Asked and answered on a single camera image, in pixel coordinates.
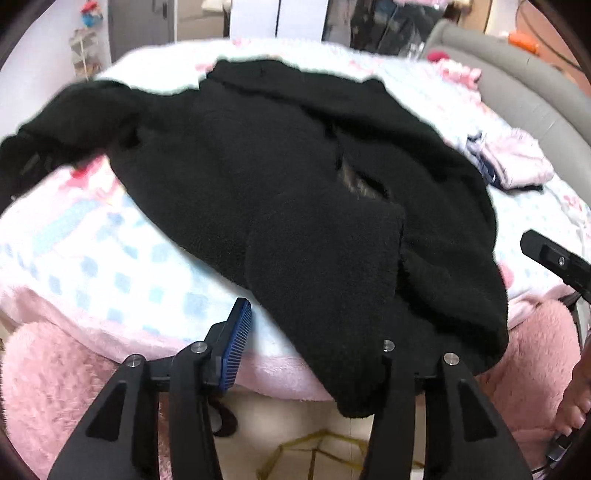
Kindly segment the person's right hand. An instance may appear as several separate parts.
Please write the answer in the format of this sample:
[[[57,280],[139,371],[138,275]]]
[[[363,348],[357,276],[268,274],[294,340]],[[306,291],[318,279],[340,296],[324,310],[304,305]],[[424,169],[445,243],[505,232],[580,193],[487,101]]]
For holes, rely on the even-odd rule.
[[[569,436],[585,424],[590,412],[590,380],[591,355],[590,345],[587,345],[573,369],[572,379],[558,407],[555,417],[555,428],[558,432]]]

